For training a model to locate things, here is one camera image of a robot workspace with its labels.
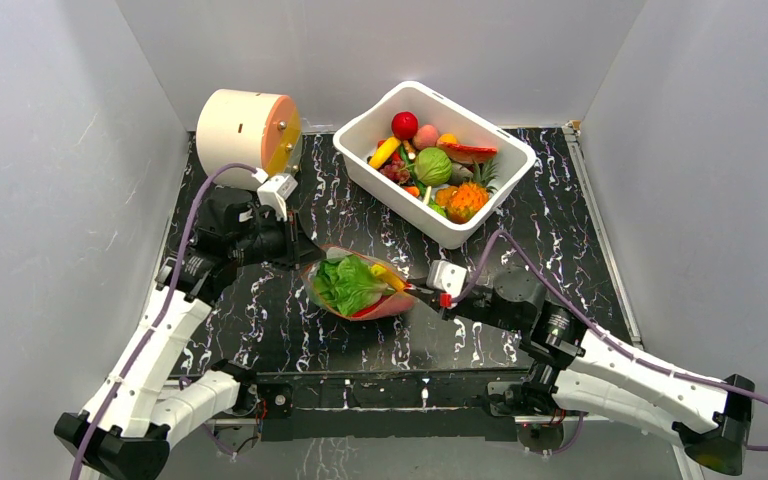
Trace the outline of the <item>napa cabbage toy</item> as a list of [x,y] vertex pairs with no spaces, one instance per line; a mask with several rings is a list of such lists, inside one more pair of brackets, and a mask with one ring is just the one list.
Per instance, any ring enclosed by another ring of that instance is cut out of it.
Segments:
[[376,279],[370,265],[354,254],[321,262],[313,277],[313,288],[328,307],[344,317],[395,292]]

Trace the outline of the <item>clear zip bag orange zipper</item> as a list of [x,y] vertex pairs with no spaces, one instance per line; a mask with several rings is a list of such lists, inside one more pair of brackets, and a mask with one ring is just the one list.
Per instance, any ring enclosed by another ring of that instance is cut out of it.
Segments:
[[410,281],[393,265],[335,245],[305,268],[303,281],[315,305],[348,321],[400,315],[418,302]]

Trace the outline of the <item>long red chili toy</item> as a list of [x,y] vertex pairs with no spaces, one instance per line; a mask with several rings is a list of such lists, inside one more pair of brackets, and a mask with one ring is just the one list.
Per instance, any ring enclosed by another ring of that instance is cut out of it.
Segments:
[[353,314],[350,317],[350,319],[352,321],[368,319],[371,315],[376,314],[388,300],[389,300],[389,296],[382,297],[373,305],[370,305],[369,307],[361,309],[355,314]]

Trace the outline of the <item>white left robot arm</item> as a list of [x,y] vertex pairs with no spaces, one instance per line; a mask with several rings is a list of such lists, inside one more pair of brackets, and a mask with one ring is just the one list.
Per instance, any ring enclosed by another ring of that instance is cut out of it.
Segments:
[[176,444],[207,420],[226,410],[254,411],[254,373],[227,360],[171,397],[161,393],[190,337],[242,267],[298,270],[322,258],[287,197],[267,185],[196,194],[177,250],[162,264],[125,350],[91,399],[55,424],[55,437],[74,458],[71,478],[155,479]]

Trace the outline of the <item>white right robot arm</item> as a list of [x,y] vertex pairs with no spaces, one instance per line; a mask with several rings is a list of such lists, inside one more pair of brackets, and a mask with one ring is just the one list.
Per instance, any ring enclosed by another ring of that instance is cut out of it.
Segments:
[[678,367],[588,328],[523,268],[503,271],[491,286],[472,290],[466,274],[437,261],[430,276],[409,280],[406,290],[443,319],[463,317],[519,335],[518,347],[532,364],[521,380],[488,383],[491,415],[595,414],[655,434],[709,470],[742,474],[752,381],[734,374],[693,382]]

